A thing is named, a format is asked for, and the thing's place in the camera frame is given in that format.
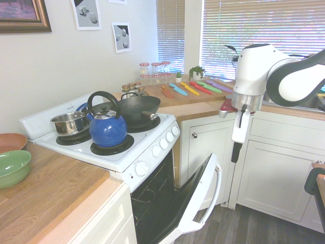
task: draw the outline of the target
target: white cabinet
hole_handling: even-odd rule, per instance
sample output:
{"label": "white cabinet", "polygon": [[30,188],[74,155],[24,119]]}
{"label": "white cabinet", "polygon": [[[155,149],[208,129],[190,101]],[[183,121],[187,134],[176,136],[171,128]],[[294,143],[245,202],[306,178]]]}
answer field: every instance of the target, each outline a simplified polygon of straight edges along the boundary
{"label": "white cabinet", "polygon": [[[235,164],[231,162],[233,142],[231,135],[235,114],[226,119],[218,116],[185,120],[181,124],[181,185],[214,153],[222,168],[222,182],[216,204],[227,205]],[[216,186],[216,174],[201,209],[207,208]]]}
{"label": "white cabinet", "polygon": [[304,190],[311,164],[325,161],[325,121],[257,112],[236,164],[236,203],[322,232],[315,200]]}

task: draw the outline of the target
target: open oven door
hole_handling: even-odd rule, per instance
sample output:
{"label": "open oven door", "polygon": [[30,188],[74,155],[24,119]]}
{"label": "open oven door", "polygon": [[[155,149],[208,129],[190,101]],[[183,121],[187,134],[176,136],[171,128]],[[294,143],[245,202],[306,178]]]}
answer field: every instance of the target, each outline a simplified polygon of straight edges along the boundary
{"label": "open oven door", "polygon": [[[195,222],[193,219],[208,192],[215,171],[217,173],[217,184],[213,199],[202,219]],[[214,208],[220,185],[221,167],[217,161],[217,156],[211,154],[185,185],[179,189],[159,225],[151,233],[148,233],[150,235],[148,244],[170,244],[181,234],[200,230]]]}

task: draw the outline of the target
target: pot handle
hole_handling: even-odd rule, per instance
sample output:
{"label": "pot handle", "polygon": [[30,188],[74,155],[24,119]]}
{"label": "pot handle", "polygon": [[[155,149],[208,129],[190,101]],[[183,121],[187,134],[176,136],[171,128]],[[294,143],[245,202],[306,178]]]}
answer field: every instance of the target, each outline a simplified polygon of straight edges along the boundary
{"label": "pot handle", "polygon": [[123,99],[123,97],[124,97],[125,95],[129,95],[129,94],[134,94],[134,95],[136,95],[136,96],[139,95],[139,94],[134,93],[134,92],[131,92],[131,93],[124,93],[124,94],[121,96],[121,100]]}
{"label": "pot handle", "polygon": [[104,98],[107,98],[108,100],[110,100],[114,106],[116,107],[116,116],[115,118],[118,119],[121,116],[121,107],[118,104],[117,99],[110,93],[106,92],[106,91],[96,91],[95,93],[91,94],[90,97],[88,98],[88,102],[87,102],[87,108],[89,113],[95,118],[96,116],[96,112],[94,111],[93,107],[92,107],[92,99],[95,96],[102,96]]}

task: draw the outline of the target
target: kettle handle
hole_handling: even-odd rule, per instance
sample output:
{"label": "kettle handle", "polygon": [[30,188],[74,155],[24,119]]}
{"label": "kettle handle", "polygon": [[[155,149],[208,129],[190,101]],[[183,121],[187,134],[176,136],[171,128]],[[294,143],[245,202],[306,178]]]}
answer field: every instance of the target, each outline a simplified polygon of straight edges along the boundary
{"label": "kettle handle", "polygon": [[106,91],[96,91],[95,93],[91,94],[90,97],[88,98],[88,102],[87,102],[87,108],[89,113],[95,118],[96,116],[96,112],[94,111],[93,107],[92,107],[92,99],[95,96],[102,96],[104,98],[107,98],[108,100],[110,100],[114,106],[116,107],[116,115],[115,118],[118,119],[121,116],[121,107],[118,104],[117,99],[110,93],[106,92]]}

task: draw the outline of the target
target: burner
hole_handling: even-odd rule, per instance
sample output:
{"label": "burner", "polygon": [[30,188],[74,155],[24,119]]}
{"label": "burner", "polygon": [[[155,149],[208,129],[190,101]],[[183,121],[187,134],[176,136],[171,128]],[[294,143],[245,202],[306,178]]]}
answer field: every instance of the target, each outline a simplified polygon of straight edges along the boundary
{"label": "burner", "polygon": [[72,136],[58,136],[56,143],[62,146],[77,145],[91,139],[89,129]]}
{"label": "burner", "polygon": [[116,146],[110,146],[110,147],[100,147],[97,146],[95,143],[93,143],[90,146],[90,150],[96,155],[110,156],[128,150],[133,145],[133,143],[134,143],[134,138],[131,135],[127,135],[126,139],[121,144],[118,144]]}
{"label": "burner", "polygon": [[142,124],[142,125],[127,125],[127,132],[128,133],[138,133],[138,132],[144,132],[144,131],[150,131],[153,128],[157,127],[160,123],[160,118],[157,117],[153,120],[149,120],[148,122]]}

